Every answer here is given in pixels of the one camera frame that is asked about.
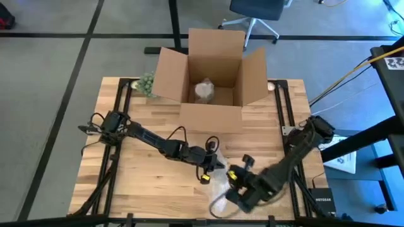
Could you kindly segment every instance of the green plush toy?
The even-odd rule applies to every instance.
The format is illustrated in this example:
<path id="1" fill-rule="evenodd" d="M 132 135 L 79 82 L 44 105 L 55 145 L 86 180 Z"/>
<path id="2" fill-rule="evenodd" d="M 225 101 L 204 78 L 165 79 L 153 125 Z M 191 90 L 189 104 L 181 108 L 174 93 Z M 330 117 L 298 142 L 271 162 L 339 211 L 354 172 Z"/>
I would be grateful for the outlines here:
<path id="1" fill-rule="evenodd" d="M 147 97 L 156 97 L 152 94 L 152 87 L 154 82 L 154 75 L 152 73 L 145 73 L 140 79 L 137 81 L 136 89 Z"/>

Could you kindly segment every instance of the wooden table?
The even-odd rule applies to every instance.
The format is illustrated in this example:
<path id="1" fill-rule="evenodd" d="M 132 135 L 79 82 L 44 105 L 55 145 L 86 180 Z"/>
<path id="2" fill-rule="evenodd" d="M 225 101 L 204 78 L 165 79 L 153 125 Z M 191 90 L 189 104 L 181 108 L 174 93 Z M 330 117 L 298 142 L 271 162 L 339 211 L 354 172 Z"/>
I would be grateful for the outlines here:
<path id="1" fill-rule="evenodd" d="M 119 78 L 103 79 L 95 112 L 105 116 L 113 109 L 118 82 Z M 288 84 L 295 121 L 298 123 L 310 116 L 304 83 L 303 80 L 289 79 Z M 129 116 L 147 129 L 167 137 L 178 127 L 179 104 L 165 98 L 145 98 L 134 91 Z M 243 165 L 242 156 L 249 154 L 256 160 L 252 171 L 259 172 L 281 160 L 284 154 L 274 94 L 269 93 L 266 98 L 243 107 L 242 118 L 242 134 L 215 134 L 220 139 L 220 151 L 226 157 L 228 165 Z M 95 119 L 95 123 L 101 123 L 98 117 Z M 191 146 L 204 147 L 206 139 L 212 135 L 187 132 Z M 179 131 L 173 138 L 183 139 L 183 133 Z M 97 139 L 98 136 L 89 136 L 87 144 Z M 96 187 L 103 153 L 104 145 L 100 143 L 85 149 L 69 213 L 76 211 Z M 307 184 L 311 186 L 312 178 L 324 172 L 319 151 L 311 151 L 303 160 L 303 165 Z M 137 139 L 125 138 L 122 142 L 110 217 L 125 218 L 131 212 L 136 218 L 213 219 L 208 212 L 208 205 L 224 189 L 219 190 L 220 184 L 215 180 L 215 174 L 211 176 L 209 185 L 201 185 L 196 179 L 195 166 L 167 160 L 149 145 Z M 316 186 L 328 187 L 325 175 L 316 178 Z M 106 190 L 99 212 L 104 207 L 105 192 Z M 298 187 L 297 195 L 300 213 L 304 215 Z M 236 206 L 228 202 L 221 214 L 228 214 L 235 209 Z M 251 214 L 239 212 L 232 219 L 268 219 L 268 215 L 274 215 L 278 220 L 294 219 L 289 187 L 276 203 L 257 207 Z"/>

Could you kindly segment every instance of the yellow label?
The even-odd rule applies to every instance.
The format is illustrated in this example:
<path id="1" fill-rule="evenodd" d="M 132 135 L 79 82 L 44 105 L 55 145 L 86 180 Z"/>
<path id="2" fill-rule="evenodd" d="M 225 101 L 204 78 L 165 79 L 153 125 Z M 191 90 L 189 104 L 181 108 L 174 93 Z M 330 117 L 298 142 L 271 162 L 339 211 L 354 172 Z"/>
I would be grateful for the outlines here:
<path id="1" fill-rule="evenodd" d="M 235 175 L 234 171 L 229 171 L 228 174 L 229 174 L 231 179 L 237 180 L 237 176 Z"/>
<path id="2" fill-rule="evenodd" d="M 205 179 L 205 180 L 209 180 L 209 179 L 210 179 L 210 177 L 209 177 L 208 175 L 202 175 L 202 178 Z"/>

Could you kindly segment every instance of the qr code sticker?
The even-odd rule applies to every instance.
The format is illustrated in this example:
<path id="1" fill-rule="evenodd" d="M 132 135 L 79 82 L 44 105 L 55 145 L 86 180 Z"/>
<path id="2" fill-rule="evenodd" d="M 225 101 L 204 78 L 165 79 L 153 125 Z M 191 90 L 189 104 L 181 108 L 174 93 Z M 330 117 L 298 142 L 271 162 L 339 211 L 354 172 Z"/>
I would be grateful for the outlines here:
<path id="1" fill-rule="evenodd" d="M 404 57 L 385 57 L 384 61 L 390 70 L 404 70 Z"/>

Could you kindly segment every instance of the cardboard box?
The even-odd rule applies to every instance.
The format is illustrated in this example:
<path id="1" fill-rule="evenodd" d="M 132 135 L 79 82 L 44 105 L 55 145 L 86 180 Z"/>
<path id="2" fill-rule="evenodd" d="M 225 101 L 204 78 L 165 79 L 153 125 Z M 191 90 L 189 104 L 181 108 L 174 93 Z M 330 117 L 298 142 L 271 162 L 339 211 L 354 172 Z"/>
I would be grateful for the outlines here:
<path id="1" fill-rule="evenodd" d="M 245 33 L 189 30 L 189 55 L 162 48 L 153 94 L 181 102 L 180 124 L 205 132 L 242 132 L 241 108 L 268 95 L 265 50 L 243 59 Z M 215 96 L 197 104 L 195 84 L 209 78 Z"/>

